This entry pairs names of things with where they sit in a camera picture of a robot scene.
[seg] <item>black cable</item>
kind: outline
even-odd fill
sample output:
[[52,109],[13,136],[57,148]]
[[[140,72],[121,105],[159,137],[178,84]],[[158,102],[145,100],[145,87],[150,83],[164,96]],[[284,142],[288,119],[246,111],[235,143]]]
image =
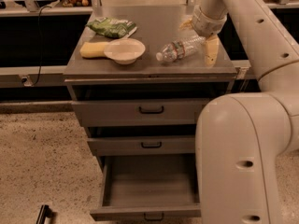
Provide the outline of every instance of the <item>black cable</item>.
[[38,13],[38,20],[37,20],[37,25],[38,25],[38,32],[39,32],[39,38],[40,38],[40,55],[39,55],[39,69],[38,69],[38,73],[37,73],[37,78],[36,78],[36,82],[32,84],[32,86],[36,85],[39,81],[39,78],[40,78],[40,72],[41,72],[41,66],[42,66],[42,63],[43,63],[43,53],[44,53],[44,36],[43,36],[43,33],[42,33],[42,30],[40,28],[40,17],[41,17],[41,13],[43,11],[43,9],[45,8],[52,8],[51,6],[43,6],[40,10],[39,10],[39,13]]

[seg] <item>green snack bag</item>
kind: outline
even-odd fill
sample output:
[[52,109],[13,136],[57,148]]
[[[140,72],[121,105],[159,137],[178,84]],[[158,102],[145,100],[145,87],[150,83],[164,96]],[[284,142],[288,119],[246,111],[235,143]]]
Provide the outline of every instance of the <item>green snack bag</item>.
[[129,37],[136,29],[136,24],[128,20],[97,18],[86,24],[99,35],[109,38]]

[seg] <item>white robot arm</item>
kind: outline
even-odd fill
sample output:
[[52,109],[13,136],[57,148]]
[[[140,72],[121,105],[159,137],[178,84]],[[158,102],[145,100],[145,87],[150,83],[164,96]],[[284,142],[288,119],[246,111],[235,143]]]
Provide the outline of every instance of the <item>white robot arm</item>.
[[299,46],[263,0],[203,0],[199,35],[218,33],[229,13],[261,93],[209,103],[196,130],[204,224],[281,224],[275,160],[299,148]]

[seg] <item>speckled floor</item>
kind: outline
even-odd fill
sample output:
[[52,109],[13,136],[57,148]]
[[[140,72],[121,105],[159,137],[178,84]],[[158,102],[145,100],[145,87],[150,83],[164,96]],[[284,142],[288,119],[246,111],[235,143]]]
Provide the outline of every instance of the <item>speckled floor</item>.
[[[2,113],[0,223],[36,223],[41,204],[48,204],[55,213],[46,223],[94,223],[89,212],[98,206],[102,174],[74,113]],[[277,167],[285,224],[297,224],[299,151],[279,157]],[[162,223],[199,224],[201,221],[200,218],[176,218]]]

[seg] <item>drawer handle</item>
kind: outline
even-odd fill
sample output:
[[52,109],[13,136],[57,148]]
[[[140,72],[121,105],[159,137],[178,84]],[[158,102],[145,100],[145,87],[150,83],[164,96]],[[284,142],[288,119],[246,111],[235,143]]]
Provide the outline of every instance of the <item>drawer handle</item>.
[[157,142],[156,144],[153,144],[153,145],[151,145],[151,144],[145,144],[145,143],[141,142],[141,146],[143,148],[159,148],[159,147],[162,146],[162,142]]
[[143,107],[139,107],[139,112],[144,115],[151,115],[151,114],[162,114],[164,112],[164,106],[161,106],[158,109],[145,109]]
[[164,213],[161,214],[161,217],[160,218],[147,218],[147,214],[144,213],[143,214],[143,218],[146,220],[146,221],[162,221],[164,219]]

